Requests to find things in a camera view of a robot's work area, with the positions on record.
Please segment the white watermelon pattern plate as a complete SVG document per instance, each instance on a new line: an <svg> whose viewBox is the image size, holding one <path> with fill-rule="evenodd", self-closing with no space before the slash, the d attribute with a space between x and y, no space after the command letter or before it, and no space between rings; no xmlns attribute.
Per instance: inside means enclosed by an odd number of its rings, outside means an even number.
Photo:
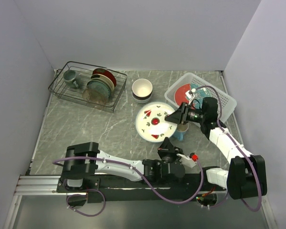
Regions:
<svg viewBox="0 0 286 229"><path fill-rule="evenodd" d="M162 142L170 138L177 129L177 124L165 121L174 112L174 108L163 102L151 102L144 105L135 120L137 133L146 141Z"/></svg>

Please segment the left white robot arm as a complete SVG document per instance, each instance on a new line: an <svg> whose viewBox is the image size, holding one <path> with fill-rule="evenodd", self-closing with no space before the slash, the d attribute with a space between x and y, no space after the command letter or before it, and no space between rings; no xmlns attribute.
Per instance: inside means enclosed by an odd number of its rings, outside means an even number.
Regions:
<svg viewBox="0 0 286 229"><path fill-rule="evenodd" d="M151 183L178 180L185 176L185 168L180 162L182 149L173 146L165 137L156 159L127 160L109 155L98 149L96 142L73 145L67 148L63 159L61 178L75 192L81 191L85 180L95 173L123 177L132 182L146 178Z"/></svg>

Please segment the red rimmed bottom plate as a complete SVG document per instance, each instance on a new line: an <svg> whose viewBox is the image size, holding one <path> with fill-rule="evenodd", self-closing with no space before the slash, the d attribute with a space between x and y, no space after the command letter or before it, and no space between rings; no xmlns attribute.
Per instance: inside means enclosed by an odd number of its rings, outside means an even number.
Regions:
<svg viewBox="0 0 286 229"><path fill-rule="evenodd" d="M189 102L189 99L186 97L185 93L191 89L196 89L197 87L199 87L199 85L194 83L187 83L179 87L174 94L175 103L180 106L182 102ZM197 109L201 107L205 97L212 97L210 91L207 88L197 90L194 95L195 98L193 101L193 107Z"/></svg>

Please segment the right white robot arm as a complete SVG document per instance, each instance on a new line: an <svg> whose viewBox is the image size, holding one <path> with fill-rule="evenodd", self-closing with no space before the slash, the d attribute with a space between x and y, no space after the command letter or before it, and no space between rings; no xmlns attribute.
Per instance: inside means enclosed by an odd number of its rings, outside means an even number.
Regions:
<svg viewBox="0 0 286 229"><path fill-rule="evenodd" d="M204 168L199 185L210 190L214 185L228 191L232 199L261 197L267 194L266 163L261 155L253 155L236 141L220 121L221 104L216 98L205 97L200 109L193 109L183 102L179 108L165 117L175 124L198 123L201 132L212 142L229 162L229 169Z"/></svg>

